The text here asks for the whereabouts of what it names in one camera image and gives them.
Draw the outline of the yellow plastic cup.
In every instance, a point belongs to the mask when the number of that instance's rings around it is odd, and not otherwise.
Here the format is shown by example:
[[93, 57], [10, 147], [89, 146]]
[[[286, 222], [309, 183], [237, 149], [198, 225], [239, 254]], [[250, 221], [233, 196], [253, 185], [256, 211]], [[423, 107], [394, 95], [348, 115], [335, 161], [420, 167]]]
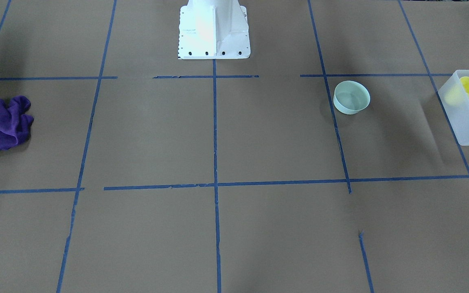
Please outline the yellow plastic cup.
[[448, 105], [460, 105], [464, 98], [469, 99], [469, 77], [461, 77], [457, 82], [452, 82], [448, 93], [445, 95], [445, 102]]

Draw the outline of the light green bowl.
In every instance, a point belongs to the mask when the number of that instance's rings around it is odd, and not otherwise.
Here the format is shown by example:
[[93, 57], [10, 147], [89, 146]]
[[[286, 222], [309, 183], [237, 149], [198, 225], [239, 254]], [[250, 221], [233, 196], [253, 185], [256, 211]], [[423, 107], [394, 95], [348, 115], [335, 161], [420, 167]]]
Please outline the light green bowl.
[[333, 105], [337, 111], [354, 115], [370, 105], [371, 96], [365, 86], [356, 81], [342, 81], [333, 93]]

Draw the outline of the purple cloth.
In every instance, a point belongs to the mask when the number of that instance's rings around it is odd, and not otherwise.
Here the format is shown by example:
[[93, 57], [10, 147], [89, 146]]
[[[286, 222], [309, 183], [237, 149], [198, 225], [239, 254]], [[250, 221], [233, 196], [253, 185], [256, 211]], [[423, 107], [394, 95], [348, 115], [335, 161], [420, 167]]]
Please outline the purple cloth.
[[31, 137], [34, 118], [27, 112], [30, 100], [17, 95], [8, 102], [0, 99], [0, 151], [24, 144]]

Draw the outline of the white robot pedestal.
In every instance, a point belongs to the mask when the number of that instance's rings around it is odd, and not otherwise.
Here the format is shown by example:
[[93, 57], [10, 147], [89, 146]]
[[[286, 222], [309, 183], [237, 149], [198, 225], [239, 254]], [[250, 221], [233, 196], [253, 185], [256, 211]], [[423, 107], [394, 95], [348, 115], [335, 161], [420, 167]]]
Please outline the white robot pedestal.
[[238, 0], [189, 0], [179, 13], [178, 58], [251, 56], [247, 9]]

